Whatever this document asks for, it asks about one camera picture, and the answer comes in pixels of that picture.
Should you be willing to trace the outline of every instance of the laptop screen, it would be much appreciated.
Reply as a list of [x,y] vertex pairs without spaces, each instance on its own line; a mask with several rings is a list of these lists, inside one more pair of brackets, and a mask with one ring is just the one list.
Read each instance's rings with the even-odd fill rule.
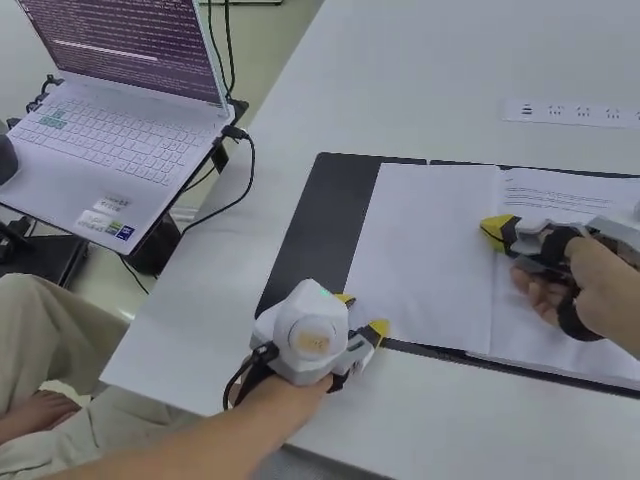
[[221,104],[192,0],[18,0],[60,70]]

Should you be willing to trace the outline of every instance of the computer mouse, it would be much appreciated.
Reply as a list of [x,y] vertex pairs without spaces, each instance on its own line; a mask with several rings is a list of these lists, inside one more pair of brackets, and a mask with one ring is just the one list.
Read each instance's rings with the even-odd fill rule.
[[7,183],[18,172],[19,164],[13,143],[6,135],[0,135],[0,185]]

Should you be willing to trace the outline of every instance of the orange label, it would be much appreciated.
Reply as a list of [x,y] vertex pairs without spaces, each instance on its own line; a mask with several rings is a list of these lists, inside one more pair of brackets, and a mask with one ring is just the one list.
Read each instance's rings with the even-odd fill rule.
[[303,352],[322,354],[329,351],[330,340],[323,335],[301,332],[296,339],[296,347]]

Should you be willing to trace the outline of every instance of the laptop keyboard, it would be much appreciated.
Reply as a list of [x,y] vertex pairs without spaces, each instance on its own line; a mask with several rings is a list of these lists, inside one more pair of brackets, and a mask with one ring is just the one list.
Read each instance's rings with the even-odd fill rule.
[[124,175],[170,186],[206,137],[198,127],[165,118],[143,120],[87,101],[56,101],[21,121],[11,135]]

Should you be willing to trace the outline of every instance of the person's knee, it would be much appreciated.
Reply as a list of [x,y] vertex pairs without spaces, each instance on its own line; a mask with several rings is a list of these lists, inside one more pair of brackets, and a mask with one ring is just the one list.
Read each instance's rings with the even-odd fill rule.
[[12,301],[29,301],[41,290],[40,281],[33,275],[11,273],[0,278],[0,295],[7,295]]

